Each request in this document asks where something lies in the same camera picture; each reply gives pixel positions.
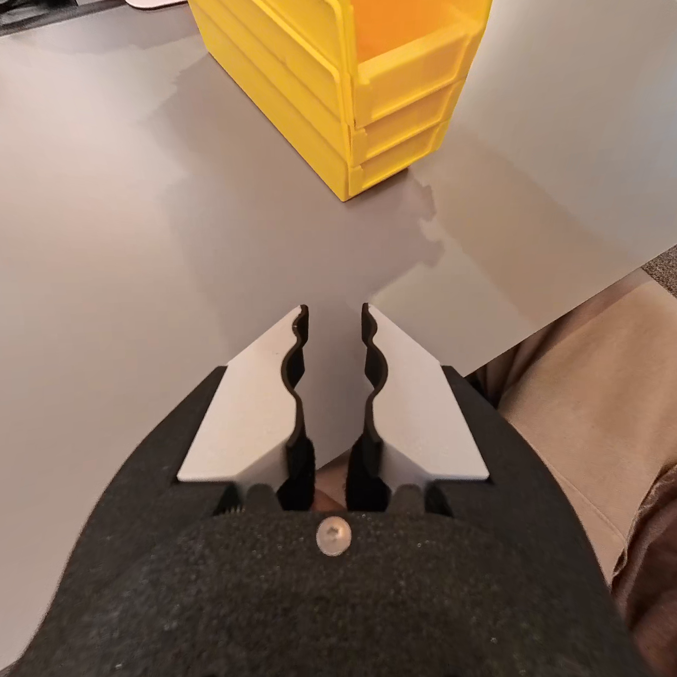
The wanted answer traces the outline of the grey desk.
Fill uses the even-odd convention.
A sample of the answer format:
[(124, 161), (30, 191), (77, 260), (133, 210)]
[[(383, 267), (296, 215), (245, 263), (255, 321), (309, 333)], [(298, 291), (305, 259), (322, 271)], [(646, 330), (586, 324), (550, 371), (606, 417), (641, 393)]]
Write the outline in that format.
[(346, 203), (185, 5), (2, 37), (1, 667), (127, 456), (293, 307), (327, 459), (363, 302), (467, 374), (675, 243), (675, 1), (495, 1), (441, 147)]

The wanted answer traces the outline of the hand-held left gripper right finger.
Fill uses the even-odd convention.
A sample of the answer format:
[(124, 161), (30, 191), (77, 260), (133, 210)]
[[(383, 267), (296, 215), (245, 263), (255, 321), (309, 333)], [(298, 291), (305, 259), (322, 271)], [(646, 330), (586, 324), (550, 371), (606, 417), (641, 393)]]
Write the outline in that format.
[(371, 386), (351, 448), (349, 511), (385, 511), (402, 487), (426, 495), (437, 481), (486, 481), (489, 470), (443, 366), (371, 303), (361, 309)]

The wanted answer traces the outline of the person's brown top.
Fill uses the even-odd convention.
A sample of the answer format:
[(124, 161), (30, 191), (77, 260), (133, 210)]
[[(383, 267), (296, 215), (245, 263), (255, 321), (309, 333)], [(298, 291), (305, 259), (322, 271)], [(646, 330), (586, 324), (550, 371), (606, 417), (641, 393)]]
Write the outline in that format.
[(611, 589), (648, 666), (658, 676), (675, 676), (676, 467), (641, 504)]

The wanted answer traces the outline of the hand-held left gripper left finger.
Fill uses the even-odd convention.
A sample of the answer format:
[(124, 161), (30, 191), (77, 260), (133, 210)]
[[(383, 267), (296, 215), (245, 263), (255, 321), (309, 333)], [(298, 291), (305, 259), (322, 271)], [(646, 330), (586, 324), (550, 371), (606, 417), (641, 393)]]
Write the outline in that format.
[(309, 309), (298, 305), (225, 366), (177, 473), (184, 484), (265, 485), (287, 511), (309, 510), (316, 455), (297, 385), (305, 372)]

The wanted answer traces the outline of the person's beige trousers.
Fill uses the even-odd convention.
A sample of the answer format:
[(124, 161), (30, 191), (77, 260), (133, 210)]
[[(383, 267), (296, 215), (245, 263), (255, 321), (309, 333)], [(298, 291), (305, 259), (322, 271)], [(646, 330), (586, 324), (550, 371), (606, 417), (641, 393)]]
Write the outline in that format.
[(611, 583), (676, 467), (676, 299), (637, 269), (469, 379), (559, 482)]

